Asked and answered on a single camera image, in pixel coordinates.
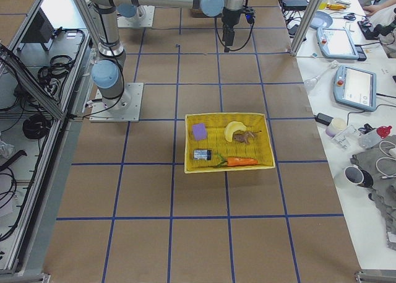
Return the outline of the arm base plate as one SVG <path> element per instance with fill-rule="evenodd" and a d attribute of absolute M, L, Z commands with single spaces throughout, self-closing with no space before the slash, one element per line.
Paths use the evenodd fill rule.
<path fill-rule="evenodd" d="M 138 122 L 143 91 L 144 84 L 141 82 L 126 83 L 120 100 L 107 100 L 97 89 L 95 98 L 101 101 L 93 104 L 93 114 L 89 120 L 94 123 Z"/>
<path fill-rule="evenodd" d="M 122 4 L 117 7 L 117 12 L 120 28 L 150 28 L 153 25 L 155 7 Z"/>

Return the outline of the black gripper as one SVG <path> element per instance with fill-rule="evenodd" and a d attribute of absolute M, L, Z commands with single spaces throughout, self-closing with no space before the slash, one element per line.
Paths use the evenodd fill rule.
<path fill-rule="evenodd" d="M 223 35 L 222 42 L 224 43 L 224 52 L 228 53 L 230 48 L 233 46 L 235 31 L 233 26 L 230 25 L 238 25 L 239 18 L 241 14 L 244 14 L 248 24 L 253 24 L 255 22 L 256 13 L 252 7 L 243 6 L 239 10 L 230 10 L 226 7 L 223 8 L 222 12 L 222 23 L 223 23 Z"/>

